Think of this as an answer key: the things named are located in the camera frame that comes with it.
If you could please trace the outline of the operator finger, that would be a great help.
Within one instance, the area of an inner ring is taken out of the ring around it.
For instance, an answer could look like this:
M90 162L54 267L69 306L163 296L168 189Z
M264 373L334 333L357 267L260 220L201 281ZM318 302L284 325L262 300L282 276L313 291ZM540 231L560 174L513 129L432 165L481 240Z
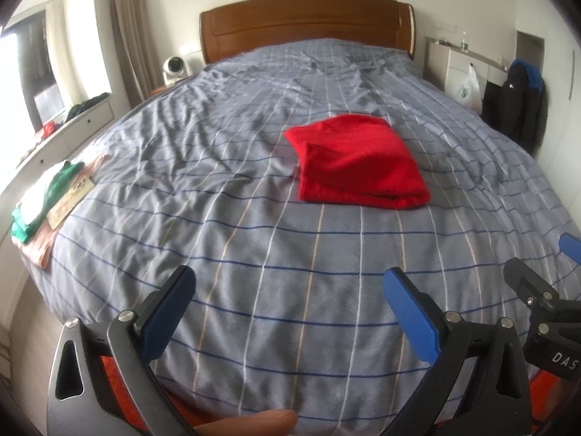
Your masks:
M198 425L195 431L201 436L285 436L292 434L297 420L291 409L271 409Z

